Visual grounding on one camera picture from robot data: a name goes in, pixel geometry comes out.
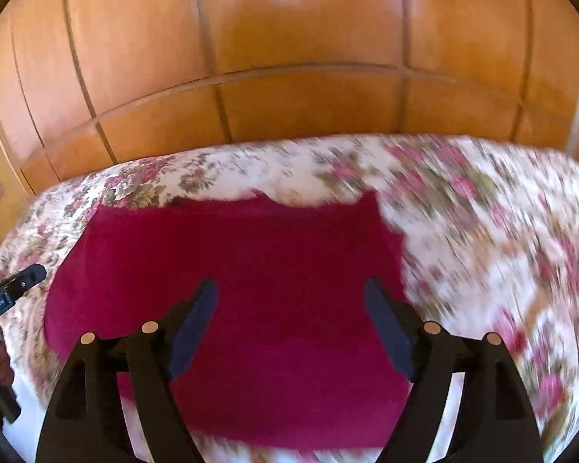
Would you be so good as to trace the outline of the person's left hand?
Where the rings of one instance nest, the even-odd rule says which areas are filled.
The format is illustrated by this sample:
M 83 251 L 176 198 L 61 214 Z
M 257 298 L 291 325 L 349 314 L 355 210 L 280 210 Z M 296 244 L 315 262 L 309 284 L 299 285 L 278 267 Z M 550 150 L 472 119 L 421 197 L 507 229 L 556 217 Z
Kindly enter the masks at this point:
M 0 384 L 10 388 L 14 381 L 14 371 L 11 367 L 10 357 L 4 339 L 0 336 Z

